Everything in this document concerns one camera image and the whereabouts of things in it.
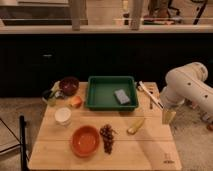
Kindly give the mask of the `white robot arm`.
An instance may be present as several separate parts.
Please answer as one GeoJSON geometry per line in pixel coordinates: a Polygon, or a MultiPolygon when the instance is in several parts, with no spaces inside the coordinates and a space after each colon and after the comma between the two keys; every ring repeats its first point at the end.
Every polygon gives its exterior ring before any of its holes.
{"type": "Polygon", "coordinates": [[[213,88],[205,84],[207,77],[208,70],[200,62],[171,69],[166,74],[166,86],[160,93],[163,124],[171,122],[175,116],[174,109],[185,100],[194,102],[208,115],[213,116],[213,88]]]}

